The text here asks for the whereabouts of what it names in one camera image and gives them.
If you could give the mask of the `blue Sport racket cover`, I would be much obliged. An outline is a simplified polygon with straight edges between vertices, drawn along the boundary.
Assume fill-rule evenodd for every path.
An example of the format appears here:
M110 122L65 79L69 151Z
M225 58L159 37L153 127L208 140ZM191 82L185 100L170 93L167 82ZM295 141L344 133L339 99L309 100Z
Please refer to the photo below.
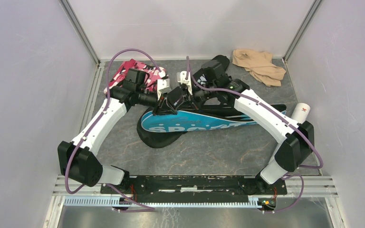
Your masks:
M205 105L200 110L179 110L177 114L154 115L148 108L137 123L144 133L173 133L226 129L256 125L252 117L228 105Z

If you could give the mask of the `black Crossway racket cover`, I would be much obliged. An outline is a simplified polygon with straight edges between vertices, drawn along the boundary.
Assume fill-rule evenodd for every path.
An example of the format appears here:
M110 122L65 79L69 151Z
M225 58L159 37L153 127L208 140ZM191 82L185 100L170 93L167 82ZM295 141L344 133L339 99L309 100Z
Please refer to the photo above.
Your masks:
M198 87L192 87L192 92L201 90ZM189 106L188 107L176 107L176 110L200 110L205 105L228 105L227 96L216 93L216 96L206 102L193 102L189 94ZM140 139L151 148L163 148L176 141L181 135L187 133L173 132L173 133L144 133L137 130Z

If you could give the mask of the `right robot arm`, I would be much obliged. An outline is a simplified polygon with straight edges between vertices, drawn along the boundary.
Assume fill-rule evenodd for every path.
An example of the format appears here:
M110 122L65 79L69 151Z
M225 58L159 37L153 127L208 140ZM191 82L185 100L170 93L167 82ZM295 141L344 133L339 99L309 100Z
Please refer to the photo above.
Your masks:
M251 117L276 140L277 146L272 157L256 176L258 192L269 193L277 180L297 168L305 167L303 161L315 151L314 127L310 122L301 123L277 111L240 79L233 79L222 87L205 87L195 79L190 62L187 62L186 71L182 74L206 92L225 92L230 95L237 111Z

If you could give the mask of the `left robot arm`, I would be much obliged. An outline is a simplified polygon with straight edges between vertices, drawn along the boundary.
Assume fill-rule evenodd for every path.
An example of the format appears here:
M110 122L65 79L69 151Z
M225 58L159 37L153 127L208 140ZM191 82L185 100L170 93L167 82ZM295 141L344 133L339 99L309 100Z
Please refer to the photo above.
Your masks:
M130 189L130 180L125 177L126 171L102 165L96 156L114 125L132 106L156 106L162 94L169 91L170 83L166 73L160 72L159 75L159 79L151 82L159 85L160 91L150 92L145 85L149 74L137 69L128 70L124 80L108 89L106 99L87 126L72 141L62 141L59 144L59 165L66 182L74 180L89 187L109 183L121 194Z

